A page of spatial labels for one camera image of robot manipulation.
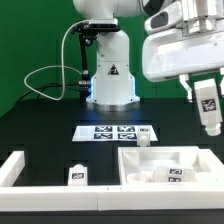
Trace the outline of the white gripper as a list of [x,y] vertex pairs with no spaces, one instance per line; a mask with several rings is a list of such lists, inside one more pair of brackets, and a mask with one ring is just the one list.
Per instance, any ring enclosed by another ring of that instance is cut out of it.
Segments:
[[219,98],[224,98],[224,31],[183,37],[179,29],[155,33],[146,38],[142,50],[144,76],[152,82],[174,79],[193,100],[188,74],[204,74],[220,68],[221,81],[217,86]]

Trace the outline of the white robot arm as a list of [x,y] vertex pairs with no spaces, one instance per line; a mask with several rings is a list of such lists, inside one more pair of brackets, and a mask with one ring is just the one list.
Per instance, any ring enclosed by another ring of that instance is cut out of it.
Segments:
[[129,37],[118,19],[145,15],[142,71],[151,82],[224,67],[224,0],[73,0],[77,28],[97,42],[97,70],[86,102],[104,110],[140,101],[129,70]]

